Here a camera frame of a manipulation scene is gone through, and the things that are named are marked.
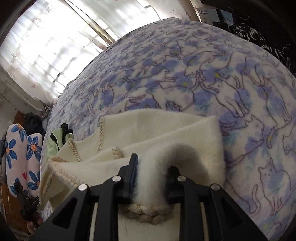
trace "metal screw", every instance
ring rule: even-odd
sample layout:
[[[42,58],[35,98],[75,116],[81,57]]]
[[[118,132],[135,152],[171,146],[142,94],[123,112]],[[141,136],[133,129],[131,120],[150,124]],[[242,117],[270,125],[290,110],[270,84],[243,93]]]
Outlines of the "metal screw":
[[[178,181],[179,182],[185,182],[186,181],[186,177],[184,177],[184,176],[178,176]]]
[[[78,187],[78,189],[79,189],[80,191],[84,191],[84,190],[87,189],[87,185],[86,185],[86,184],[80,184],[79,187]]]
[[[112,177],[113,182],[119,182],[121,180],[121,176],[114,176]]]
[[[220,189],[220,186],[219,186],[218,184],[214,183],[214,184],[211,185],[211,188],[212,188],[213,190],[217,191],[217,190]]]

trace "wall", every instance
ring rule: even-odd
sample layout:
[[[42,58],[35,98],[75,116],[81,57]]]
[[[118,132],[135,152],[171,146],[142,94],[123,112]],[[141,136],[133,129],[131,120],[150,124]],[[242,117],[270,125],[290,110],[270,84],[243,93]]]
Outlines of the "wall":
[[[13,122],[16,113],[17,110],[14,109],[13,105],[0,99],[0,138],[2,138],[8,121]]]

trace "hand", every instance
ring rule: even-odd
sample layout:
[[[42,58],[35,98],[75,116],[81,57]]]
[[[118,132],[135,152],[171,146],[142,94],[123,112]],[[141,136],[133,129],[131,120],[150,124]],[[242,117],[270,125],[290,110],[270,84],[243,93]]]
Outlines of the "hand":
[[[39,225],[43,224],[43,219],[41,217],[39,217],[39,219],[37,220],[37,223]],[[27,221],[27,229],[29,230],[30,234],[35,234],[35,231],[37,230],[35,224],[32,221]]]

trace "sheer curtain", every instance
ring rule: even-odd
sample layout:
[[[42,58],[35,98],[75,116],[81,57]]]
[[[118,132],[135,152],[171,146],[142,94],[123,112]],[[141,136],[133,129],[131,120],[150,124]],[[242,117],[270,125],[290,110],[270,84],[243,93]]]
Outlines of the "sheer curtain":
[[[1,45],[0,64],[31,97],[51,106],[102,52],[93,36],[91,27],[58,0],[37,0]]]
[[[199,22],[192,0],[146,0],[160,10],[166,17],[181,18]]]
[[[31,97],[52,106],[109,39],[167,17],[190,19],[180,1],[188,0],[37,0],[1,45],[0,65]],[[176,8],[159,11],[161,3]]]

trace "blue floral bedspread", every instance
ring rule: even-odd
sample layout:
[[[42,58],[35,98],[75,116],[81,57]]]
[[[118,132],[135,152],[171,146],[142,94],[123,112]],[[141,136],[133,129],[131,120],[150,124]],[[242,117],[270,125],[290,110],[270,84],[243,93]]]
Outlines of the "blue floral bedspread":
[[[218,116],[225,189],[278,240],[296,213],[295,85],[283,64],[250,42],[202,23],[162,20],[118,40],[68,86],[52,109],[43,150],[64,122],[82,140],[99,116],[133,109]]]

